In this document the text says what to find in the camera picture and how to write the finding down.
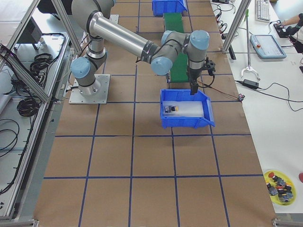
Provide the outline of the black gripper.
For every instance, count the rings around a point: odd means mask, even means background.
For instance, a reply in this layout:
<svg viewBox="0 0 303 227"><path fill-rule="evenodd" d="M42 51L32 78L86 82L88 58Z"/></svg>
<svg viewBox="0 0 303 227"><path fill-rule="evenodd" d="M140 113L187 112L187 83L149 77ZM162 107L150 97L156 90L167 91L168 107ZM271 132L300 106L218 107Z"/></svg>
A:
<svg viewBox="0 0 303 227"><path fill-rule="evenodd" d="M202 71L207 71L209 76L213 77L212 82L206 87L213 84L215 80L215 63L209 58L202 61L188 60L188 81L190 84L190 94L195 95L198 91L197 79L201 76Z"/></svg>

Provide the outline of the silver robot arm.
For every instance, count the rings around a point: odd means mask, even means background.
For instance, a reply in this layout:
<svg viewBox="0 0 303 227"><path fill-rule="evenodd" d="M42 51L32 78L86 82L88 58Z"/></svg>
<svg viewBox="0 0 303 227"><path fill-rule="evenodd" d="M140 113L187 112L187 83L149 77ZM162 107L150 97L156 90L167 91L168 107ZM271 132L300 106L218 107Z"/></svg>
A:
<svg viewBox="0 0 303 227"><path fill-rule="evenodd" d="M191 94L198 90L197 79L202 71L214 76L215 63L209 60L206 52L209 46L209 34L196 30L191 34L167 30L161 38L161 45L147 40L134 32L110 20L114 0L74 0L71 3L72 15L77 24L92 38L104 38L141 61L149 63L159 76L167 75L180 53L187 55L187 77Z"/></svg>

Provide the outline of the person hand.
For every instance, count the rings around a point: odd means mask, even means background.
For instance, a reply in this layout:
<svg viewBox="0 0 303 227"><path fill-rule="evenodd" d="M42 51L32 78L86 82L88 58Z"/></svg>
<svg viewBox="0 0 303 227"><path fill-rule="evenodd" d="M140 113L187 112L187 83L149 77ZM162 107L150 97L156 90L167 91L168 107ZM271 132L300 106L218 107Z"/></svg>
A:
<svg viewBox="0 0 303 227"><path fill-rule="evenodd" d="M288 25L291 25L292 22L291 22L291 20L289 19L289 20L284 20L281 24L282 24L283 26L288 26Z"/></svg>

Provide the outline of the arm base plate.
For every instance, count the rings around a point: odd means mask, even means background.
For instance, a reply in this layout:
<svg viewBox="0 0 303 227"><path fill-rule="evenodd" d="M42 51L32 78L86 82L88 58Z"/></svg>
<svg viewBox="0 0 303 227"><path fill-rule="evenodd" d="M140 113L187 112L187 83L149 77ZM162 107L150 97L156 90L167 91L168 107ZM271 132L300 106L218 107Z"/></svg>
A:
<svg viewBox="0 0 303 227"><path fill-rule="evenodd" d="M95 74L95 82L89 87L79 86L77 80L74 81L69 104L71 105L92 105L107 104L107 96L110 84L110 74Z"/></svg>
<svg viewBox="0 0 303 227"><path fill-rule="evenodd" d="M115 15L110 15L110 20L114 23L118 23L118 20L119 20L119 15L115 14Z"/></svg>

